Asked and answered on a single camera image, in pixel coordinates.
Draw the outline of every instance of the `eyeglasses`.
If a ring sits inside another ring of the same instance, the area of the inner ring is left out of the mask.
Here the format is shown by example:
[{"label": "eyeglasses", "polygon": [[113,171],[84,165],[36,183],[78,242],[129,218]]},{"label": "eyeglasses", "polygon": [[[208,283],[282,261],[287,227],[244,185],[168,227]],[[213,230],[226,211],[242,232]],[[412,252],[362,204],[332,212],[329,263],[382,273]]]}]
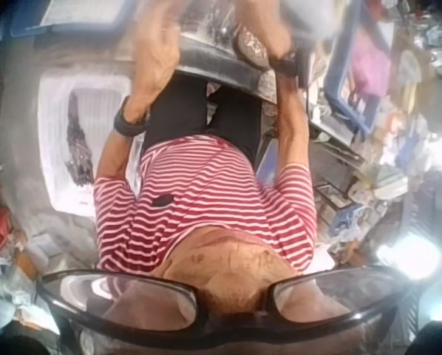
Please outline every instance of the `eyeglasses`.
[{"label": "eyeglasses", "polygon": [[410,281],[380,266],[294,277],[271,285],[251,314],[212,314],[189,285],[101,271],[42,277],[53,314],[112,339],[199,350],[230,342],[288,344],[360,326],[397,306]]}]

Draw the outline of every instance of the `pink item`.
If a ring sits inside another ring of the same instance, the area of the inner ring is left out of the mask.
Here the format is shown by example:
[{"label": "pink item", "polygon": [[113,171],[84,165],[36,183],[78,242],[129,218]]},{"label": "pink item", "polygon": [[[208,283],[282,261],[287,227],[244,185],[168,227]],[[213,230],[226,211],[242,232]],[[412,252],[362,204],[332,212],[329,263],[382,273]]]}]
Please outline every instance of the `pink item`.
[{"label": "pink item", "polygon": [[391,62],[387,54],[380,51],[372,40],[358,33],[353,51],[353,75],[356,90],[361,94],[383,98],[387,95]]}]

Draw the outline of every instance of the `metal object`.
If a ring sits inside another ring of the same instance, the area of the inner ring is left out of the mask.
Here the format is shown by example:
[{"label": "metal object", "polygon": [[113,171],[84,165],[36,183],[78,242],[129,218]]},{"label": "metal object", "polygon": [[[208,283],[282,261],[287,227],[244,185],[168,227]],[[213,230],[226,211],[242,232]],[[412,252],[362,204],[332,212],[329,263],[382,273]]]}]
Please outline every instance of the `metal object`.
[{"label": "metal object", "polygon": [[74,92],[70,93],[68,103],[67,143],[71,157],[65,165],[73,181],[77,186],[92,185],[95,183],[92,153],[86,144],[85,132],[80,126],[78,99]]}]

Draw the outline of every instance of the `hand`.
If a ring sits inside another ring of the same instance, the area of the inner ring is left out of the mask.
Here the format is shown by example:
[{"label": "hand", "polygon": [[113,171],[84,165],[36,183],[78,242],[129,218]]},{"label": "hand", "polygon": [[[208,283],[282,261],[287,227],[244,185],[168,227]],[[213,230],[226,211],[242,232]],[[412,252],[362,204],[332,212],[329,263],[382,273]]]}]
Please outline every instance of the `hand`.
[{"label": "hand", "polygon": [[135,43],[135,78],[124,118],[140,120],[165,89],[180,61],[180,25],[183,0],[154,0],[143,11]]},{"label": "hand", "polygon": [[279,0],[237,0],[239,22],[267,49],[270,58],[281,59],[292,46],[291,34],[282,23]]}]

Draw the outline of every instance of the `wrist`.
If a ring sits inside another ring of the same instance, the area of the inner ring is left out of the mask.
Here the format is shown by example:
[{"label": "wrist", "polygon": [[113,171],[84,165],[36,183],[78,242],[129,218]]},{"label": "wrist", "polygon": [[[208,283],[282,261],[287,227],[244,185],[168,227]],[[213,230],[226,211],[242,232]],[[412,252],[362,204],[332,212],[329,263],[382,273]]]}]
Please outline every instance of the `wrist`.
[{"label": "wrist", "polygon": [[286,28],[279,26],[276,35],[272,35],[272,38],[275,38],[275,42],[269,46],[268,55],[270,58],[278,61],[292,50],[292,36]]},{"label": "wrist", "polygon": [[146,112],[152,103],[147,97],[131,95],[124,106],[123,116],[130,124],[144,124]]}]

